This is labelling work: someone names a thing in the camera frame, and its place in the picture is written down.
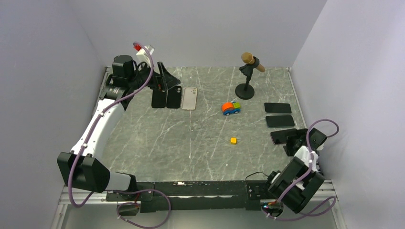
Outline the black phone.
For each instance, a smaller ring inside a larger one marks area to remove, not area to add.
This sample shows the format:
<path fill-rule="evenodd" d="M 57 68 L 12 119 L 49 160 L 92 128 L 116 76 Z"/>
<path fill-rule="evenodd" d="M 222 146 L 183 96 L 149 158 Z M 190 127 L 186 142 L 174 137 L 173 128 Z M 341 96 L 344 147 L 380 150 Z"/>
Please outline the black phone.
<path fill-rule="evenodd" d="M 291 115 L 268 115 L 265 117 L 268 128 L 294 127 L 295 122 Z"/>
<path fill-rule="evenodd" d="M 291 128 L 286 130 L 273 131 L 270 133 L 270 137 L 275 145 L 279 145 L 285 144 L 287 142 L 287 138 L 289 136 L 295 135 L 296 133 L 297 129 Z"/>

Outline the beige phone case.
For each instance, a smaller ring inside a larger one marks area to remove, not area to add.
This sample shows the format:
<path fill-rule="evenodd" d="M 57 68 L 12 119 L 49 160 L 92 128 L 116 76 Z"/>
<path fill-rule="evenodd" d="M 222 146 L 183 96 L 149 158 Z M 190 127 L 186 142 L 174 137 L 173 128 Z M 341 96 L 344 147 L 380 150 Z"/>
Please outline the beige phone case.
<path fill-rule="evenodd" d="M 195 110 L 198 89 L 195 87 L 184 87 L 181 108 L 183 110 Z"/>

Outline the black smartphone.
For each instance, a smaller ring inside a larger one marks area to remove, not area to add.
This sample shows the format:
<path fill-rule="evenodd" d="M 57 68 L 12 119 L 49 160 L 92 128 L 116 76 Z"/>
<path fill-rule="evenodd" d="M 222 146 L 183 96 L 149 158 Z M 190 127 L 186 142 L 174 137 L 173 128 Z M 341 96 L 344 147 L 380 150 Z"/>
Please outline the black smartphone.
<path fill-rule="evenodd" d="M 264 103 L 267 114 L 291 114 L 291 106 L 287 103 Z"/>

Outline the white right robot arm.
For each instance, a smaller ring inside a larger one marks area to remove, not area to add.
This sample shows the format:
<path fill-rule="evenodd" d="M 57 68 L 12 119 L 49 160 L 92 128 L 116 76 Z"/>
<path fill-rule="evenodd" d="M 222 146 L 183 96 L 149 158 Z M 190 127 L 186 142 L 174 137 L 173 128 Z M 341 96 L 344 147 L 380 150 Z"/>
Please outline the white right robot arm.
<path fill-rule="evenodd" d="M 289 129 L 272 132 L 276 143 L 283 146 L 292 160 L 282 171 L 272 171 L 263 186 L 264 194 L 278 200 L 284 191 L 287 193 L 280 202 L 294 213 L 300 213 L 323 184 L 325 178 L 316 167 L 319 158 L 318 148 L 327 136 L 316 128 Z"/>

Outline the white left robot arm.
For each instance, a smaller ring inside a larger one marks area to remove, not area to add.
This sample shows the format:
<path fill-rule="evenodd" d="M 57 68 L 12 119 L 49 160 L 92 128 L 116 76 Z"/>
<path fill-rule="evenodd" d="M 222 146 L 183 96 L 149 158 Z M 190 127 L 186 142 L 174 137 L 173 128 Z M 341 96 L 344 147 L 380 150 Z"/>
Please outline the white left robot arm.
<path fill-rule="evenodd" d="M 129 55 L 116 56 L 112 73 L 101 91 L 96 111 L 79 141 L 69 152 L 61 152 L 57 164 L 65 185 L 90 192 L 118 190 L 124 200 L 137 194 L 134 175 L 111 172 L 100 158 L 107 140 L 134 97 L 145 87 L 154 92 L 167 92 L 181 81 L 172 75 L 162 62 L 154 71 L 146 61 L 136 63 Z"/>

